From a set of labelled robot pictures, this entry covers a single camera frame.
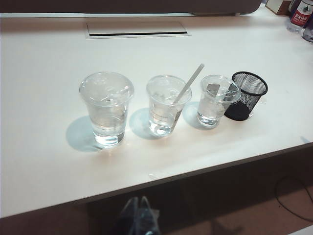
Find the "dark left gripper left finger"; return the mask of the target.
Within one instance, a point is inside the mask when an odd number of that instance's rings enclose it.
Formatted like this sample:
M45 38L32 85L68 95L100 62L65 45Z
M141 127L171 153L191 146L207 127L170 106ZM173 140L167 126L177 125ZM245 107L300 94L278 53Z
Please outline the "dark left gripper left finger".
M138 197L132 197L124 206L119 219L119 235L133 235Z

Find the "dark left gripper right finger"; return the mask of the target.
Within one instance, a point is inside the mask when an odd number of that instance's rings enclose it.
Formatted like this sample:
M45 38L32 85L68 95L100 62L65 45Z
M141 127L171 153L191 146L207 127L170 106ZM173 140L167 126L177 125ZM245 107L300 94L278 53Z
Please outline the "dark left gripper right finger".
M138 234L139 235L158 235L159 227L157 216L151 209L146 196L143 196L138 208Z

